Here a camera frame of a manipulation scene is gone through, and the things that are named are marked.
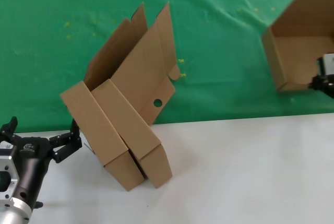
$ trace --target green cloth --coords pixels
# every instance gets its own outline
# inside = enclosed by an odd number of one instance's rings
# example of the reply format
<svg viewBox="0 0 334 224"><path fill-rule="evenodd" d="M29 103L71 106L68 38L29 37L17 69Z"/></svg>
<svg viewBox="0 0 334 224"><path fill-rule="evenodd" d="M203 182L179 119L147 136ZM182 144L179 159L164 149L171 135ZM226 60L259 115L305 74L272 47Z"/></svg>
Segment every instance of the green cloth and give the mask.
<svg viewBox="0 0 334 224"><path fill-rule="evenodd" d="M59 94L142 1L149 25L171 2L182 73L157 123L334 112L320 92L275 91L260 36L291 0L0 0L0 124L67 129Z"/></svg>

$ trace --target circular hole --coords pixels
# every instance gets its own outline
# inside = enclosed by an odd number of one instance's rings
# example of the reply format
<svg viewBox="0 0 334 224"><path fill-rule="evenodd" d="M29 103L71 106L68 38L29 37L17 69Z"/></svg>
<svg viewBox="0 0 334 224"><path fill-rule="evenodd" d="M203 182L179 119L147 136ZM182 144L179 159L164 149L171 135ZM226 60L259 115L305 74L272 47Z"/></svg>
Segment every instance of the circular hole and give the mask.
<svg viewBox="0 0 334 224"><path fill-rule="evenodd" d="M153 104L156 108L159 108L162 106L162 101L160 99L155 99Z"/></svg>

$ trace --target folded cardboard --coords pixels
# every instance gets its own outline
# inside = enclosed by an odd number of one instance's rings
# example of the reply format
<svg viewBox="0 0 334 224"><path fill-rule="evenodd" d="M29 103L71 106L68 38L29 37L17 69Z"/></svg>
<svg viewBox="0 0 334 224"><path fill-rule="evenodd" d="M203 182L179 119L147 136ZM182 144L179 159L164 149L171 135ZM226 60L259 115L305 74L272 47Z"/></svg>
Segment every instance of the folded cardboard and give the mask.
<svg viewBox="0 0 334 224"><path fill-rule="evenodd" d="M319 57L334 52L331 0L294 0L263 35L269 67L280 91L305 90Z"/></svg>
<svg viewBox="0 0 334 224"><path fill-rule="evenodd" d="M83 81L61 94L100 163L128 191L144 181L127 146Z"/></svg>
<svg viewBox="0 0 334 224"><path fill-rule="evenodd" d="M149 29L142 4L92 59L84 81L61 94L102 165L127 190L143 181L140 171L155 187L172 177L149 125L175 93L169 78L179 75L169 3Z"/></svg>

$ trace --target small white object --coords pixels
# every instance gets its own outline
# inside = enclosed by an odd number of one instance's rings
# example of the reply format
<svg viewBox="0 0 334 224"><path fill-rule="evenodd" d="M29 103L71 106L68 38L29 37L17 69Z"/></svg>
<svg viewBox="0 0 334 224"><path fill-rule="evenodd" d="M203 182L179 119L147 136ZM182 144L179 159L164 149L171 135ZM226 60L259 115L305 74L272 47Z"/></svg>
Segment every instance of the small white object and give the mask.
<svg viewBox="0 0 334 224"><path fill-rule="evenodd" d="M334 74L334 53L323 55L325 74Z"/></svg>

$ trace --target white tabletop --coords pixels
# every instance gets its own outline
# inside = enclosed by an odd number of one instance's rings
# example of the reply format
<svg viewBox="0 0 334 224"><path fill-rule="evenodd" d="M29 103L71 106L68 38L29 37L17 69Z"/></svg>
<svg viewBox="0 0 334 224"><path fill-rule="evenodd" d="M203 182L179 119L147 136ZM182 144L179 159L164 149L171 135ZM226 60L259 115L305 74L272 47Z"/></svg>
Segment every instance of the white tabletop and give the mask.
<svg viewBox="0 0 334 224"><path fill-rule="evenodd" d="M334 114L152 128L166 149L170 182L127 192L83 146L51 161L38 199L44 207L30 223L333 223Z"/></svg>

